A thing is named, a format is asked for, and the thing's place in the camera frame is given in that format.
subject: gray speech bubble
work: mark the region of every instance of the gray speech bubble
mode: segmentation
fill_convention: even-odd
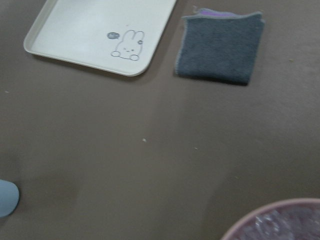
[[[120,34],[117,32],[109,32],[107,34],[108,39],[118,39],[120,37]]]

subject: rabbit illustration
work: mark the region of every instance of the rabbit illustration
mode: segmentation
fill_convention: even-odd
[[[144,36],[145,33],[143,31],[127,31],[123,35],[122,41],[116,46],[115,51],[111,53],[111,56],[138,61]]]

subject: brown table surface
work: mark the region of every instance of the brown table surface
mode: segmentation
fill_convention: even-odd
[[[318,0],[178,0],[136,77],[25,52],[44,3],[0,4],[0,179],[21,191],[1,240],[219,240],[320,197]],[[248,86],[174,75],[193,5],[263,11]]]

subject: light blue object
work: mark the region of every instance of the light blue object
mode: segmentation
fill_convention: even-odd
[[[0,218],[8,216],[17,207],[19,190],[9,181],[0,180]]]

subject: gray cloth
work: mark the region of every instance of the gray cloth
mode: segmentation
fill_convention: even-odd
[[[265,25],[261,17],[261,12],[185,16],[176,74],[248,84]]]

